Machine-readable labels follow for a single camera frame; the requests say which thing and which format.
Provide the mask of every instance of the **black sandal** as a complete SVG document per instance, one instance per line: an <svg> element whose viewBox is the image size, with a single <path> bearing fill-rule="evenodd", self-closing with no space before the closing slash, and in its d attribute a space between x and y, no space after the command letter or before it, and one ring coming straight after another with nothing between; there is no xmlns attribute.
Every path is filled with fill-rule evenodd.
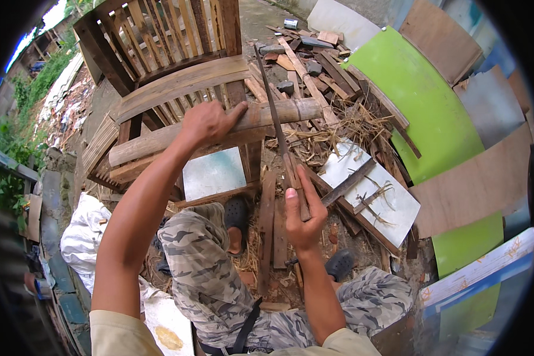
<svg viewBox="0 0 534 356"><path fill-rule="evenodd" d="M224 210L225 229L237 227L241 230L241 250L238 253L228 252L231 257L239 257L247 249L247 224L249 222L247 203L242 196L234 196L225 203Z"/></svg>
<svg viewBox="0 0 534 356"><path fill-rule="evenodd" d="M336 282L346 277L354 268L354 252L349 248L338 250L325 264L326 273L334 277Z"/></svg>

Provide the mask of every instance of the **tin can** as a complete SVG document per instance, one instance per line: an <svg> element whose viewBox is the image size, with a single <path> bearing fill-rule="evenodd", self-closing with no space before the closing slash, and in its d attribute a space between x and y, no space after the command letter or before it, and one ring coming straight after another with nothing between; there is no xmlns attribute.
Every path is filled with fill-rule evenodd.
<svg viewBox="0 0 534 356"><path fill-rule="evenodd" d="M284 26L289 30L296 30L299 20L285 19Z"/></svg>

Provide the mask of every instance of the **camouflage pants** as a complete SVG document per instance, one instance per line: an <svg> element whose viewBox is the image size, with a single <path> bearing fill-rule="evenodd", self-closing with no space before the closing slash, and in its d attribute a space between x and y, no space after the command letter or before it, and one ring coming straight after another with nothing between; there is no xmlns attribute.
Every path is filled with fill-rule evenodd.
<svg viewBox="0 0 534 356"><path fill-rule="evenodd" d="M219 203L189 207L158 231L172 272L174 300L198 337L213 347L233 346L255 302L225 252L229 237ZM412 305L408 283L368 267L336 296L347 327L372 336L403 317ZM317 345L304 310L262 311L246 346L285 349Z"/></svg>

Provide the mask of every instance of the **sky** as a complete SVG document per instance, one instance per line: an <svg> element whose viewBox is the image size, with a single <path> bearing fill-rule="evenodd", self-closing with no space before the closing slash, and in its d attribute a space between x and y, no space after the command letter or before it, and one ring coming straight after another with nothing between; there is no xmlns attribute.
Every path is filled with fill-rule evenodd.
<svg viewBox="0 0 534 356"><path fill-rule="evenodd" d="M53 28L61 20L63 20L64 18L63 13L65 11L66 4L67 4L67 0L59 0L57 5L53 6L48 12L46 12L46 14L43 16L45 26L38 35L41 35L42 33L46 32L50 28ZM12 66L12 63L14 63L16 58L18 58L18 55L30 44L30 42L32 41L32 38L34 38L34 32L36 32L35 27L32 29L32 31L30 31L29 33L21 37L20 42L18 43L18 46L16 47L16 50L14 51L14 54L12 55L12 58L10 58L8 65L4 69L5 72L8 72L8 70Z"/></svg>

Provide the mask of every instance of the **beige shirt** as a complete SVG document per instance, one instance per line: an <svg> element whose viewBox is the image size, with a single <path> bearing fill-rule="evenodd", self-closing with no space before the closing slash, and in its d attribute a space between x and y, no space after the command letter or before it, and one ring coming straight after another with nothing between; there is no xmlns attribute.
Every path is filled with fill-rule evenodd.
<svg viewBox="0 0 534 356"><path fill-rule="evenodd" d="M149 328L137 318L107 310L93 310L91 321L91 346L93 356L161 356ZM251 355L263 356L263 352ZM271 352L270 356L380 356L367 336L349 329L340 329L326 338L320 346L306 349L291 347Z"/></svg>

